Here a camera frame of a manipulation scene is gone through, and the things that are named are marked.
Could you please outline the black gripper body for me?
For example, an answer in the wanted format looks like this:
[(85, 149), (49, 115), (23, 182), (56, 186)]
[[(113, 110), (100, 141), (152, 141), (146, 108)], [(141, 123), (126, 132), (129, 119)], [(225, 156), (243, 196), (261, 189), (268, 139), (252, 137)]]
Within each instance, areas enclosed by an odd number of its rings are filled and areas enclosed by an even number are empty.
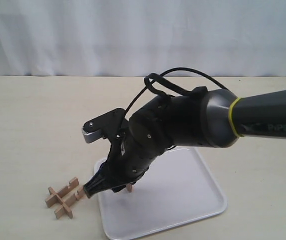
[(151, 163), (172, 146), (159, 121), (130, 120), (120, 143), (101, 167), (105, 190), (121, 190), (134, 184), (149, 169)]

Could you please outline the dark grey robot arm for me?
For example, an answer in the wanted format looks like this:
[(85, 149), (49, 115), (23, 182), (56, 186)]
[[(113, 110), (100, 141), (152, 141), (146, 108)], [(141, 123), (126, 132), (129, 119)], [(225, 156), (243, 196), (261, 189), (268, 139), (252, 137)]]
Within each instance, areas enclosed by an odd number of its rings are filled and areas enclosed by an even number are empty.
[(286, 90), (238, 98), (225, 89), (197, 87), (182, 96), (157, 96), (123, 119), (116, 108), (82, 128), (87, 143), (108, 139), (107, 159), (83, 186), (91, 197), (135, 184), (174, 146), (227, 148), (240, 137), (286, 139)]

